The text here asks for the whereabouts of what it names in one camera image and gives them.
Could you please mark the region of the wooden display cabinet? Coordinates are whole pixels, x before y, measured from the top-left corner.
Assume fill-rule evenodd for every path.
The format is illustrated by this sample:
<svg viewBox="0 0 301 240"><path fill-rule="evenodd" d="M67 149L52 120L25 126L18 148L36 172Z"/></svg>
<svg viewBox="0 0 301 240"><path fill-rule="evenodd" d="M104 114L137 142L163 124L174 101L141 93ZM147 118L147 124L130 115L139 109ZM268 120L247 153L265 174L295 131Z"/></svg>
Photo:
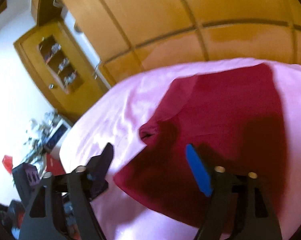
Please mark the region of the wooden display cabinet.
<svg viewBox="0 0 301 240"><path fill-rule="evenodd" d="M30 77L57 112L76 122L107 91L66 25L36 26L14 42Z"/></svg>

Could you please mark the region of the red box on floor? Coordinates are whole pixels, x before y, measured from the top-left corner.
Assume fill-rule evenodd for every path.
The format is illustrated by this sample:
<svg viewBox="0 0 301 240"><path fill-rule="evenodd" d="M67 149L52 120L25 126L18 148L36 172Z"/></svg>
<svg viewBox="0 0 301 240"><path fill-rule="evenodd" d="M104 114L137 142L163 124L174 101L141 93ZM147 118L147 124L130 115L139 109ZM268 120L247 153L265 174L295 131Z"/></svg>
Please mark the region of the red box on floor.
<svg viewBox="0 0 301 240"><path fill-rule="evenodd" d="M54 176L66 173L60 160L54 159L50 154L46 155L46 171L51 172Z"/></svg>

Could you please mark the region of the dark purple box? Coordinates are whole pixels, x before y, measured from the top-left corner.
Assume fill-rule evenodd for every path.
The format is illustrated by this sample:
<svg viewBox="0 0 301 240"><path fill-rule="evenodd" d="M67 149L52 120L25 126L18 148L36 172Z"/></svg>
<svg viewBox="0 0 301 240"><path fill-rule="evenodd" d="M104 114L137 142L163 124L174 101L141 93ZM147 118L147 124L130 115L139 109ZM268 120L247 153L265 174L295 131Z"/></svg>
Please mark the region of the dark purple box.
<svg viewBox="0 0 301 240"><path fill-rule="evenodd" d="M38 170L34 165L21 163L12 169L12 175L21 202L26 208L31 199L32 192L40 183Z"/></svg>

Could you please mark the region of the dark red garment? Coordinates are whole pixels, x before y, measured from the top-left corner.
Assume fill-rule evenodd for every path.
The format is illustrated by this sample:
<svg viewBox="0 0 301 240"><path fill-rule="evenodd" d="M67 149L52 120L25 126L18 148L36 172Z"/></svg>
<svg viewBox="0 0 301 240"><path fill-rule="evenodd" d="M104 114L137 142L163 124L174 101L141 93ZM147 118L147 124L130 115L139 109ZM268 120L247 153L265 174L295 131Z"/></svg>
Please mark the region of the dark red garment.
<svg viewBox="0 0 301 240"><path fill-rule="evenodd" d="M144 149L114 175L114 182L145 207L201 225L209 199L186 160L191 144L210 167L255 172L274 211L280 212L287 144L270 66L175 79L139 136Z"/></svg>

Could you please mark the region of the pink quilted bedspread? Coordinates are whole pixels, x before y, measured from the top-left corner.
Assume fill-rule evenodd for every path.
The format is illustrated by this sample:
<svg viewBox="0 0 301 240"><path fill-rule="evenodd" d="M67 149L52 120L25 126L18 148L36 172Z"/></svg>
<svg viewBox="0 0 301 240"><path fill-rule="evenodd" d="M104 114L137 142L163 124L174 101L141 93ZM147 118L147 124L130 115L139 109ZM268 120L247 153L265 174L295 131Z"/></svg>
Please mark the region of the pink quilted bedspread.
<svg viewBox="0 0 301 240"><path fill-rule="evenodd" d="M184 63L132 76L114 86L73 126L60 157L64 169L73 171L114 145L115 156L107 175L109 189L92 202L93 211L107 239L193 239L197 229L146 209L120 190L113 175L143 149L137 136L154 113L170 83L178 77L210 74L260 61L237 58ZM289 239L301 225L301 65L268 61L275 87L282 97L288 136L288 185L278 218L282 236Z"/></svg>

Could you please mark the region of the wooden panelled wardrobe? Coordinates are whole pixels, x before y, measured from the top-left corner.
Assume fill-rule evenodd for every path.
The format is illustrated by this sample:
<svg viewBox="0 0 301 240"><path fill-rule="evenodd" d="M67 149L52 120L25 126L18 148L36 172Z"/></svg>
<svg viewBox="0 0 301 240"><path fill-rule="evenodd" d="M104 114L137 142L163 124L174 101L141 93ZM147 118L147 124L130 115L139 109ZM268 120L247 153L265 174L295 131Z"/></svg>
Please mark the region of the wooden panelled wardrobe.
<svg viewBox="0 0 301 240"><path fill-rule="evenodd" d="M253 57L301 65L299 0L32 0L43 24L68 9L114 85L146 70Z"/></svg>

